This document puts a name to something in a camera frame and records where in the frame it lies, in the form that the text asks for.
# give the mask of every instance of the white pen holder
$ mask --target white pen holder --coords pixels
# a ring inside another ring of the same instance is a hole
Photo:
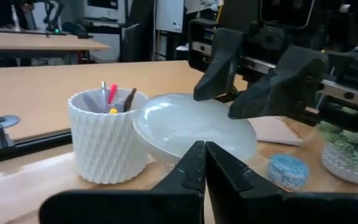
[[[147,97],[136,92],[126,113],[100,113],[100,89],[77,93],[68,100],[71,135],[78,173],[98,184],[115,184],[137,176],[147,163],[147,151],[134,138],[132,117]],[[124,102],[131,90],[117,89],[114,102]]]

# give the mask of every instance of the potted plant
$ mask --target potted plant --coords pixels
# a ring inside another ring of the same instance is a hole
[[[358,184],[358,133],[325,121],[316,127],[328,142],[321,157],[323,165],[335,176]]]

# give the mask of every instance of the round blue scrubber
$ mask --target round blue scrubber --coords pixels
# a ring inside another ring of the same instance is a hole
[[[299,159],[276,154],[268,165],[268,179],[284,189],[295,190],[304,186],[309,176],[309,167]]]

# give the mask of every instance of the table surface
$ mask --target table surface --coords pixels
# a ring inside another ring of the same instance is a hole
[[[74,35],[15,34],[0,32],[0,50],[109,50],[110,46]]]
[[[69,127],[67,99],[82,90],[99,88],[101,80],[124,88],[137,87],[148,96],[191,93],[201,73],[187,62],[115,63],[56,67],[0,68],[0,115],[16,114],[22,121],[8,129],[14,139],[54,133]],[[246,83],[236,80],[244,89]],[[311,174],[300,191],[358,192],[358,185],[328,173],[321,164],[324,141],[305,124],[285,120],[304,140],[302,147],[258,143],[257,154],[245,161],[265,176],[271,155],[291,154],[303,160]],[[37,212],[49,196],[68,189],[150,189],[164,166],[152,158],[138,177],[116,185],[97,185],[76,174],[72,145],[0,162],[0,223],[38,223]],[[206,223],[214,223],[208,195]]]

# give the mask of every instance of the frosted glass bowl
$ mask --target frosted glass bowl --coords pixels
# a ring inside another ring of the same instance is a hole
[[[133,119],[137,139],[156,160],[175,165],[195,141],[213,141],[244,161],[256,153],[257,139],[246,119],[227,117],[228,105],[195,101],[190,94],[149,99]]]

